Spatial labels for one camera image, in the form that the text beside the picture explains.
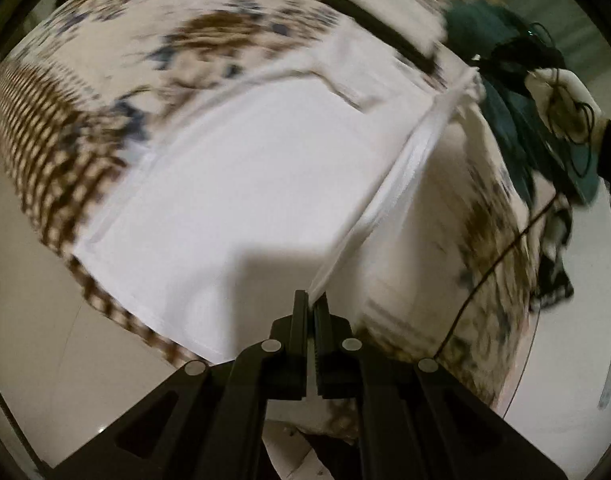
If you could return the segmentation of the white gloved right hand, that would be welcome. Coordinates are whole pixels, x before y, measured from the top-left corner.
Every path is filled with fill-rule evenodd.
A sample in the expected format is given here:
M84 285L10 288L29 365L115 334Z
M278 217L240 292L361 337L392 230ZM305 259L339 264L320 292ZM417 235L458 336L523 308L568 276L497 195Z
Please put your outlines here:
M588 88L571 70L539 68L528 73L525 86L548 131L573 144L601 146L608 119Z

